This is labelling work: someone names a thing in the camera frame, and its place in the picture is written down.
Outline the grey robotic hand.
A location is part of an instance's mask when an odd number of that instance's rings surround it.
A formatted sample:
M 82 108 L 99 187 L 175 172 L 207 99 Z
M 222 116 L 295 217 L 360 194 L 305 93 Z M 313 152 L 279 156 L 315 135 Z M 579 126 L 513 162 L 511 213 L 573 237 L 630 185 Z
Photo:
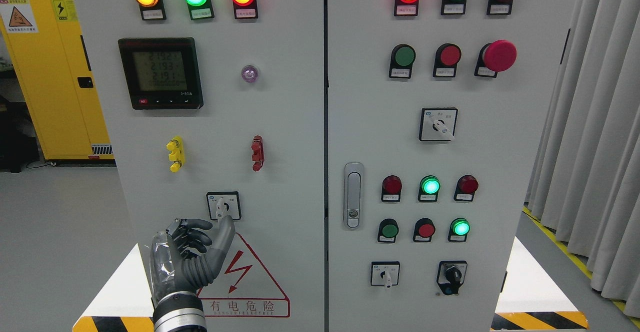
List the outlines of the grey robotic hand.
M 213 224 L 199 219 L 176 218 L 155 234 L 151 242 L 149 273 L 153 304 L 172 293 L 195 293 L 218 277 L 236 235 L 234 220 L 226 215 Z

